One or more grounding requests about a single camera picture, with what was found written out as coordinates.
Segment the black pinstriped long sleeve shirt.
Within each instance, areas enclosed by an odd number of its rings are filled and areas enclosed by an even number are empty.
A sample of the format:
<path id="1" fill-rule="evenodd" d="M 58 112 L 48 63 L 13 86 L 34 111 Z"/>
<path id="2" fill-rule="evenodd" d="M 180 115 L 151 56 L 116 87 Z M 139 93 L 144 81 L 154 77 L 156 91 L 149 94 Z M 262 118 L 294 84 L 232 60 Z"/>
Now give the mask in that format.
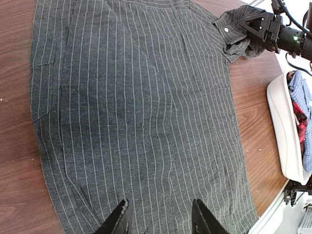
<path id="1" fill-rule="evenodd" d="M 124 198 L 134 234 L 189 234 L 201 199 L 232 234 L 258 216 L 230 64 L 263 52 L 191 0 L 39 0 L 30 105 L 63 231 L 91 234 Z"/>

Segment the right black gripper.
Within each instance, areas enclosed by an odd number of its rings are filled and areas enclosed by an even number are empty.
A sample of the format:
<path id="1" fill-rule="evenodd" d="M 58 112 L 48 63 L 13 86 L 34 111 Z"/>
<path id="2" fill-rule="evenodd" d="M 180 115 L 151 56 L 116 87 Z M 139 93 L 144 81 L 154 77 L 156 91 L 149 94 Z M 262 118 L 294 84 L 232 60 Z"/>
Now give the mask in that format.
<path id="1" fill-rule="evenodd" d="M 256 16 L 239 20 L 238 24 L 247 36 L 270 52 L 289 52 L 292 56 L 312 59 L 312 37 L 282 23 L 282 18 L 273 13 L 263 12 Z"/>

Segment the white plastic bin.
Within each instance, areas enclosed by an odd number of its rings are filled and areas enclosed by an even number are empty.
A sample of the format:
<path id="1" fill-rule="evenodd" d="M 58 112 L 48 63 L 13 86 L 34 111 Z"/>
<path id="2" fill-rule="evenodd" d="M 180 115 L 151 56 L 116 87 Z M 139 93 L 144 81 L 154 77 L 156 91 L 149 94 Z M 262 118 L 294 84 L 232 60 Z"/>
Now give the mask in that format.
<path id="1" fill-rule="evenodd" d="M 273 122 L 275 138 L 283 175 L 306 185 L 311 172 L 303 168 L 303 160 L 293 112 L 287 74 L 275 78 L 267 87 L 267 101 Z"/>

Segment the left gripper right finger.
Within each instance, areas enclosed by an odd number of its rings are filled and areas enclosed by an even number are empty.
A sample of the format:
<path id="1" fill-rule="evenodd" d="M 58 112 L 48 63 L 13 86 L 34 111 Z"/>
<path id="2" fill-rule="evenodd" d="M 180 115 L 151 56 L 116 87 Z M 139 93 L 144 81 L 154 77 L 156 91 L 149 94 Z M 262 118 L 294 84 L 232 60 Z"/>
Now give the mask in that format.
<path id="1" fill-rule="evenodd" d="M 192 205 L 193 234 L 228 234 L 207 206 L 200 199 L 194 199 Z"/>

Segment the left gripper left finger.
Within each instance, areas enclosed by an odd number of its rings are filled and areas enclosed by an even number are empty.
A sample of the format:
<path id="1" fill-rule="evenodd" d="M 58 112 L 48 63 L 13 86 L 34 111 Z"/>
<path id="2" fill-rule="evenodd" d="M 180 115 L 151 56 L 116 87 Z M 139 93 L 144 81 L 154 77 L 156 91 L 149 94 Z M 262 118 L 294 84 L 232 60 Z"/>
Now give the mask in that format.
<path id="1" fill-rule="evenodd" d="M 132 207 L 128 199 L 123 199 L 94 234 L 130 234 Z"/>

